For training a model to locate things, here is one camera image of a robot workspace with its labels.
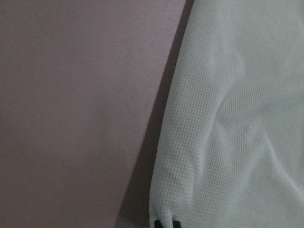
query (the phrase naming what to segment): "black object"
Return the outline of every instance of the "black object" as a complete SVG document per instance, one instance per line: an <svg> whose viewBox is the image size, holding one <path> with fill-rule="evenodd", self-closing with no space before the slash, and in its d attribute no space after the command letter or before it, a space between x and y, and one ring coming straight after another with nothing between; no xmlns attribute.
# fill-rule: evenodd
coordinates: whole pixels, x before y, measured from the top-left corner
<svg viewBox="0 0 304 228"><path fill-rule="evenodd" d="M181 228L181 222L173 221L172 223L173 223L173 228ZM156 220L154 222L154 228L163 228L160 220Z"/></svg>

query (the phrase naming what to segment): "waffle-knit fabric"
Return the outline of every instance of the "waffle-knit fabric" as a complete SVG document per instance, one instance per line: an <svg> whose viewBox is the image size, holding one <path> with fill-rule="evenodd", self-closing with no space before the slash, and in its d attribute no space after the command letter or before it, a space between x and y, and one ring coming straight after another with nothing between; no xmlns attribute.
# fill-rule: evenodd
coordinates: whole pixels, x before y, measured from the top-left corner
<svg viewBox="0 0 304 228"><path fill-rule="evenodd" d="M304 1L195 0L150 228L304 228Z"/></svg>

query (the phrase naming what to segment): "brown surface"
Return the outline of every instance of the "brown surface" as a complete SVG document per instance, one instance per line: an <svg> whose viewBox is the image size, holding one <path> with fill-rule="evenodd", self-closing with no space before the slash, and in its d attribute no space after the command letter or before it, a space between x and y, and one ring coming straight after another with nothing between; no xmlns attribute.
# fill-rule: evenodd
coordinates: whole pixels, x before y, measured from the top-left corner
<svg viewBox="0 0 304 228"><path fill-rule="evenodd" d="M0 227L148 225L192 2L1 1Z"/></svg>

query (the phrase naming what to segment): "towel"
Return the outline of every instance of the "towel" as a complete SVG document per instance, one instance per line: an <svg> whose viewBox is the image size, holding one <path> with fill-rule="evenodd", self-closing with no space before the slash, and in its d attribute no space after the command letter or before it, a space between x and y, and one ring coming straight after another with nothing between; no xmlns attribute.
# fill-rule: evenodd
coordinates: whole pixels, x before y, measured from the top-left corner
<svg viewBox="0 0 304 228"><path fill-rule="evenodd" d="M304 228L304 1L195 0L150 228Z"/></svg>

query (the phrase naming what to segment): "white cloth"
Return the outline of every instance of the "white cloth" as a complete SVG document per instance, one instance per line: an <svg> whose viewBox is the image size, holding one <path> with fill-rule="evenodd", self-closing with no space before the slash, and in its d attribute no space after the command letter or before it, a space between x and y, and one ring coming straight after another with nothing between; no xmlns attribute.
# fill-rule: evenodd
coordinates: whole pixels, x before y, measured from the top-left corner
<svg viewBox="0 0 304 228"><path fill-rule="evenodd" d="M304 1L195 0L150 228L304 228Z"/></svg>

